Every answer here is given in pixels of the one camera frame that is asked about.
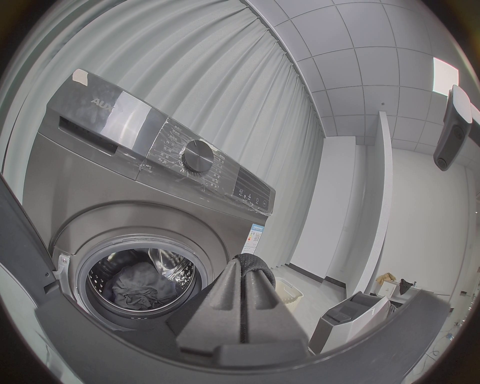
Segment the washing machine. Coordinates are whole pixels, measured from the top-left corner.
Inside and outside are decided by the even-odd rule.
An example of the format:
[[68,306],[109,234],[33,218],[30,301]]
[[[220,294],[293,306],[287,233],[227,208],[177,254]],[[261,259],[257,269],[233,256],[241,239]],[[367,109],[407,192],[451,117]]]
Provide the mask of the washing machine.
[[[131,330],[164,321],[235,255],[253,253],[274,201],[273,188],[187,127],[77,69],[47,104],[23,206],[62,292],[110,329]],[[175,293],[119,305],[111,281],[139,263]]]

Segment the ceiling tile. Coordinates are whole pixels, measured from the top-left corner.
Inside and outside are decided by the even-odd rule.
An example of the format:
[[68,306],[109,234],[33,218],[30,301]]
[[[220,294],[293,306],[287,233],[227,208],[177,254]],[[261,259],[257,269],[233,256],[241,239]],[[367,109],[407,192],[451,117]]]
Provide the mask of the ceiling tile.
[[437,18],[424,17],[423,20],[430,37],[432,55],[458,70],[466,68],[462,55],[457,50],[458,44],[446,27]]
[[330,101],[328,100],[327,91],[312,92],[315,106],[317,107],[320,117],[333,116]]
[[458,75],[458,85],[467,93],[468,97],[470,98],[470,103],[480,109],[480,90],[475,84],[475,81],[469,74],[464,72],[460,72]]
[[275,27],[278,36],[283,40],[296,61],[310,57],[305,42],[291,21],[287,21]]
[[422,16],[405,8],[384,5],[392,25],[396,46],[432,53],[430,39]]
[[432,99],[430,100],[427,121],[443,125],[446,109],[447,96],[432,92]]
[[365,114],[362,87],[329,89],[327,94],[334,116]]
[[468,138],[463,145],[462,149],[460,150],[460,154],[468,157],[470,160],[473,160],[476,163],[480,163],[480,148],[478,148],[478,146],[470,138]]
[[378,115],[378,111],[385,111],[388,115],[397,114],[398,87],[367,85],[363,87],[363,92],[365,94],[365,114]]
[[420,88],[426,91],[433,89],[433,56],[411,49],[398,49],[400,66],[400,85]]
[[336,7],[304,13],[292,21],[312,56],[353,47],[347,27]]
[[417,143],[412,143],[411,141],[403,141],[403,140],[392,140],[392,148],[396,149],[405,149],[407,151],[414,151]]
[[357,48],[363,85],[399,85],[395,48]]
[[291,18],[315,9],[327,7],[333,4],[332,0],[276,0],[285,13]]
[[460,165],[463,165],[464,167],[466,167],[468,164],[470,164],[471,160],[468,158],[468,157],[465,157],[465,156],[462,156],[462,155],[458,155],[456,158],[455,158],[455,163],[457,164],[460,164]]
[[426,120],[432,93],[415,88],[400,87],[398,116]]
[[365,145],[375,145],[375,137],[365,137]]
[[325,130],[325,134],[327,136],[337,136],[336,127],[335,127],[335,120],[333,116],[330,117],[322,117],[322,124]]
[[437,146],[443,128],[443,125],[427,121],[423,127],[419,143]]
[[418,142],[425,122],[422,120],[397,117],[394,139]]
[[253,0],[250,2],[271,25],[277,25],[288,20],[287,15],[275,0]]
[[392,4],[399,7],[407,8],[412,11],[418,11],[417,3],[419,0],[381,0],[383,4]]
[[392,28],[381,4],[350,3],[337,8],[355,47],[395,47]]
[[313,61],[313,58],[298,61],[298,65],[310,92],[323,91],[325,89],[322,77],[318,72],[317,65],[315,64],[315,61]]
[[417,6],[417,9],[418,9],[418,12],[422,16],[437,19],[437,16],[435,16],[435,14],[432,12],[432,10],[429,7],[427,7],[422,1],[417,1],[417,0],[413,0],[413,1],[415,1],[417,3],[416,6]]
[[395,131],[396,116],[387,116],[388,120],[388,129],[390,130],[390,138],[393,137],[393,132]]
[[424,153],[426,155],[433,155],[433,153],[435,152],[435,147],[433,145],[418,143],[417,147],[415,148],[415,152]]
[[[366,0],[333,0],[335,4],[345,4],[345,3],[356,3],[356,2],[361,2],[365,3],[367,2]],[[368,0],[370,3],[379,3],[380,0]]]
[[338,136],[364,136],[365,115],[335,116]]
[[365,115],[365,136],[377,135],[378,115]]
[[326,89],[361,85],[360,69],[354,49],[314,57]]

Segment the washing machine drum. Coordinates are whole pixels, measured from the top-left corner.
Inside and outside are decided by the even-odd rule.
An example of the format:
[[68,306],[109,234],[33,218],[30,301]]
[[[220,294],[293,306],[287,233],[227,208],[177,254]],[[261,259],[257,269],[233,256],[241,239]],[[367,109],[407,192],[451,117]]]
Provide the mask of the washing machine drum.
[[156,248],[114,252],[89,271],[87,285],[106,309],[120,316],[160,314],[189,291],[195,266]]

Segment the white plastic basket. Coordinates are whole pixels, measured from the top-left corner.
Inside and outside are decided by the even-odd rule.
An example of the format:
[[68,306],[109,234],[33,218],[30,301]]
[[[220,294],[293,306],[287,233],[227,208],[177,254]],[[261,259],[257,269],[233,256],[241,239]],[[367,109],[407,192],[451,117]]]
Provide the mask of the white plastic basket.
[[288,310],[293,312],[303,297],[303,293],[281,277],[276,277],[275,281],[275,292],[287,306]]

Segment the black cloth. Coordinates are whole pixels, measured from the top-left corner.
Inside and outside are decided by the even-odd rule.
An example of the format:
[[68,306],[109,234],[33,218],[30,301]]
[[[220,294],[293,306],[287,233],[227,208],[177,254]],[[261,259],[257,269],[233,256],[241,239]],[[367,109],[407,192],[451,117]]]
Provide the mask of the black cloth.
[[125,309],[148,310],[168,304],[177,296],[175,282],[149,263],[124,267],[112,281],[113,302]]
[[241,253],[234,257],[240,261],[241,267],[241,278],[243,279],[247,272],[250,271],[263,271],[267,277],[270,284],[275,288],[275,276],[266,262],[264,262],[260,257],[255,256],[251,253]]
[[403,295],[408,289],[412,286],[412,283],[405,281],[404,279],[400,280],[400,295]]

